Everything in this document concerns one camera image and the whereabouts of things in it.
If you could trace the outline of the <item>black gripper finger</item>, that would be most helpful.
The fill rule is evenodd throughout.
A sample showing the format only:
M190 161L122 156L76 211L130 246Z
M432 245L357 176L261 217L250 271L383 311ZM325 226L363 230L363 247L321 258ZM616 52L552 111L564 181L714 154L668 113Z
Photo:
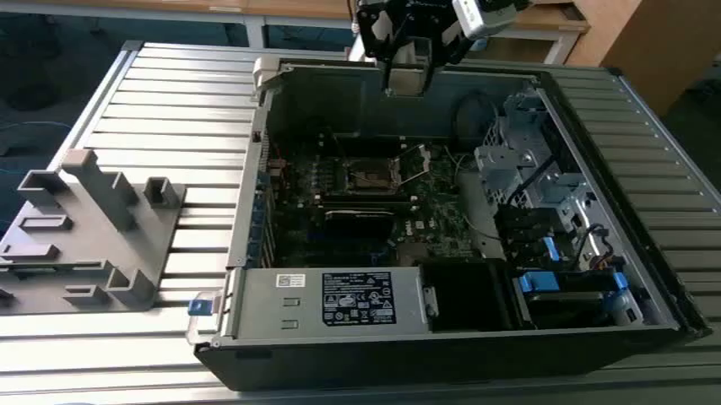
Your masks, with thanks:
M452 24L443 31L433 31L428 40L428 56L423 63L423 90L428 89L435 73L447 64L457 64L467 53L467 38L459 24Z
M372 25L360 25L360 37L364 45L364 55L375 59L380 71L380 89L388 90L389 73L392 69L392 26L381 24L376 29Z

